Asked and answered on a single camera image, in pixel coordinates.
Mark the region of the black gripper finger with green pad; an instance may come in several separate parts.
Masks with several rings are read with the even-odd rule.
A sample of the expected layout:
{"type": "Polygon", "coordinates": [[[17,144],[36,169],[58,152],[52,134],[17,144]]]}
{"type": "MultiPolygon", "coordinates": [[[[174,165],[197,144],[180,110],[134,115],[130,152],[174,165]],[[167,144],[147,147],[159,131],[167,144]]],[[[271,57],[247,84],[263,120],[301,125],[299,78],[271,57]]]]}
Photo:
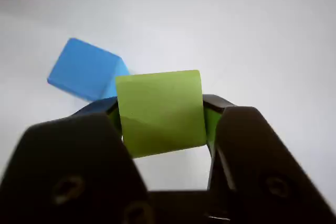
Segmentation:
{"type": "Polygon", "coordinates": [[[154,223],[116,98],[29,127],[1,182],[1,223],[154,223]]]}
{"type": "Polygon", "coordinates": [[[335,223],[335,214],[282,140],[254,107],[203,95],[212,132],[208,188],[230,223],[335,223]]]}

